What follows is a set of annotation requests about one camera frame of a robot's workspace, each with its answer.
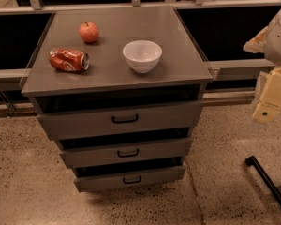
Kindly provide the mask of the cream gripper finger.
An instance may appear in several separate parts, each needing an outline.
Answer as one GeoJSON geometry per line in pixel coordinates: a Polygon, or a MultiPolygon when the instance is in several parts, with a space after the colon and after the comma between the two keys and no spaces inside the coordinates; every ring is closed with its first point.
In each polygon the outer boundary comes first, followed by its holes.
{"type": "Polygon", "coordinates": [[[264,53],[264,43],[268,27],[264,27],[253,38],[245,43],[243,50],[248,53],[264,53]]]}
{"type": "Polygon", "coordinates": [[[281,112],[281,67],[259,74],[254,99],[252,120],[267,124],[281,112]]]}

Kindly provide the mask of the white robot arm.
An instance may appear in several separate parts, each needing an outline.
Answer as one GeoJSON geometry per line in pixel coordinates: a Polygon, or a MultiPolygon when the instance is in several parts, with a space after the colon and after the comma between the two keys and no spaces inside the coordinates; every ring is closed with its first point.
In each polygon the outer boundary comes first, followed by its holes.
{"type": "Polygon", "coordinates": [[[275,65],[274,70],[262,75],[261,94],[252,114],[255,122],[266,124],[281,112],[281,9],[270,23],[243,46],[248,53],[263,53],[275,65]]]}

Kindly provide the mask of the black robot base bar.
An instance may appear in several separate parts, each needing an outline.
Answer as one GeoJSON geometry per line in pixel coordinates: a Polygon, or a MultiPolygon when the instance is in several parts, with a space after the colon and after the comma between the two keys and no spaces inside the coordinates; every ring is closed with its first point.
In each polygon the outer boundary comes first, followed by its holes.
{"type": "Polygon", "coordinates": [[[258,172],[260,178],[263,180],[267,188],[272,192],[275,199],[281,207],[281,186],[276,186],[271,177],[265,172],[258,160],[254,156],[250,156],[245,160],[247,166],[253,166],[258,172]]]}

